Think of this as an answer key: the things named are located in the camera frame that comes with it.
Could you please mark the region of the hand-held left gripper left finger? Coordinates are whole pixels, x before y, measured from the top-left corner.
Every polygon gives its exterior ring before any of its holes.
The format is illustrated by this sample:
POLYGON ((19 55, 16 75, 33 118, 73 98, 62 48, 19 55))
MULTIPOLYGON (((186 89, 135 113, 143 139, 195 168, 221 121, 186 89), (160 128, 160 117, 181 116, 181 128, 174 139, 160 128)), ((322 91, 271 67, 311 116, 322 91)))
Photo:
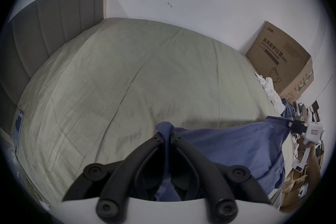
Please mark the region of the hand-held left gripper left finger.
POLYGON ((122 161, 87 165, 62 201, 98 197, 98 217, 123 217, 129 197, 153 200, 163 182, 164 169, 165 139, 156 133, 122 161))

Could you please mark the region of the person's right hand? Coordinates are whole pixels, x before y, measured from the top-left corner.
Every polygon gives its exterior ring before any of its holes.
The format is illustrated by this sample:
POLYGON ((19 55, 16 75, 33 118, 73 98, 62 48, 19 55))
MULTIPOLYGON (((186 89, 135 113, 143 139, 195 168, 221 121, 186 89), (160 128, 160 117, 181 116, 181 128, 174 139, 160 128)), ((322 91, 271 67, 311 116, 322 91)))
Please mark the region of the person's right hand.
POLYGON ((313 142, 309 142, 306 145, 306 149, 310 149, 306 163, 309 167, 309 176, 311 183, 313 181, 316 181, 318 183, 321 180, 321 172, 318 159, 316 157, 316 144, 313 142))

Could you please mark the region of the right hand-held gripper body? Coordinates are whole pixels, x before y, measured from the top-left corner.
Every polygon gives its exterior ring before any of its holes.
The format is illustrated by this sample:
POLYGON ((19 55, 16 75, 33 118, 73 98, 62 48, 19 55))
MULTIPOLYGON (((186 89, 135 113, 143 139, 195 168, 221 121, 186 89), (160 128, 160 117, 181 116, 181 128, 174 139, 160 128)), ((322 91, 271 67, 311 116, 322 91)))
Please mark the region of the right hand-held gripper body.
POLYGON ((321 144, 322 136, 324 133, 324 127, 318 122, 303 123, 302 121, 295 120, 295 128, 291 129, 293 133, 300 135, 303 138, 302 144, 305 146, 305 152, 301 160, 295 159, 292 164, 292 168, 296 171, 302 171, 306 165, 307 158, 309 156, 310 149, 306 149, 306 145, 309 142, 313 142, 316 145, 321 144))

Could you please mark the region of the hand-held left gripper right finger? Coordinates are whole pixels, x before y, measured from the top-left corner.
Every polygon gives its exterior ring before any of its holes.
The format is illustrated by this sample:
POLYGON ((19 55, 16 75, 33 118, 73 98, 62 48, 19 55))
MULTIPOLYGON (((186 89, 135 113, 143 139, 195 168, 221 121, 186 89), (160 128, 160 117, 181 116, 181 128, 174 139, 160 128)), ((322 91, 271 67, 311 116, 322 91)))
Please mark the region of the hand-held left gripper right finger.
POLYGON ((170 135, 170 140, 171 148, 198 176, 211 218, 236 218, 235 194, 246 202, 271 205, 267 194, 245 166, 215 164, 176 132, 170 135))

